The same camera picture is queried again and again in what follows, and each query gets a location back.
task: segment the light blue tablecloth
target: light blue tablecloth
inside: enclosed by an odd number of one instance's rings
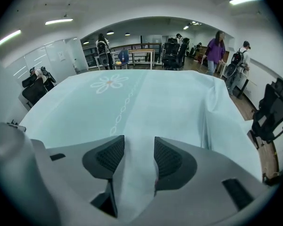
[[[223,80],[195,71],[113,70],[69,77],[20,125],[46,148],[125,135],[119,218],[131,220],[153,199],[154,137],[219,152],[261,180],[257,150]]]

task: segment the wooden desk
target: wooden desk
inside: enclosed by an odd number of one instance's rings
[[[129,53],[132,54],[133,66],[135,66],[134,54],[136,54],[136,53],[150,53],[150,69],[152,69],[153,60],[155,58],[155,49],[153,49],[153,48],[131,49],[131,50],[129,50]]]

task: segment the backpack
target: backpack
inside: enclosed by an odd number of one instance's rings
[[[45,67],[44,67],[44,66],[43,66],[43,67],[41,67],[41,71],[42,71],[42,73],[43,73],[43,75],[44,75],[44,76],[46,76],[46,77],[50,78],[51,82],[53,82],[53,83],[57,83],[57,82],[56,82],[56,80],[52,77],[51,73],[50,73],[50,72],[48,72],[48,71],[45,69]]]
[[[97,46],[99,55],[105,54],[106,53],[106,48],[107,48],[106,43],[104,43],[102,41],[99,41],[98,46]]]
[[[238,66],[241,66],[241,64],[243,63],[243,59],[244,59],[244,53],[246,52],[243,51],[243,52],[240,52],[240,49],[233,54],[233,57],[232,57],[232,61],[231,61],[231,64],[232,65],[235,65],[236,67]]]

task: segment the wooden floor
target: wooden floor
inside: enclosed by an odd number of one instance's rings
[[[134,69],[150,69],[149,65],[136,65]],[[162,70],[162,67],[160,65],[154,66],[153,69],[155,70]],[[90,69],[89,71],[96,71],[98,68]],[[197,61],[194,61],[193,59],[186,57],[183,70],[194,70],[198,71],[200,73],[206,73],[207,67],[201,66]],[[214,73],[214,76],[219,78],[219,73]],[[235,96],[230,96],[234,104],[237,106],[238,110],[240,111],[243,118],[248,121],[252,120],[253,111],[255,108],[252,106],[252,104],[247,100],[247,98],[242,95],[241,99],[238,99]],[[250,133],[248,133],[248,136],[250,140],[252,141],[252,138],[250,136]],[[261,146],[261,140],[258,138],[258,144],[259,149],[258,153],[261,160],[261,167],[262,167],[262,173],[265,173],[268,178],[273,178],[277,175],[278,165],[276,160],[276,152],[275,147],[272,144],[267,144],[264,142],[264,146]]]

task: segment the purple jacket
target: purple jacket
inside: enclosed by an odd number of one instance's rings
[[[208,60],[214,61],[214,63],[218,64],[219,60],[221,60],[223,58],[223,55],[225,54],[225,46],[216,46],[215,39],[212,39],[208,43],[208,47],[210,48],[210,51],[208,53]]]

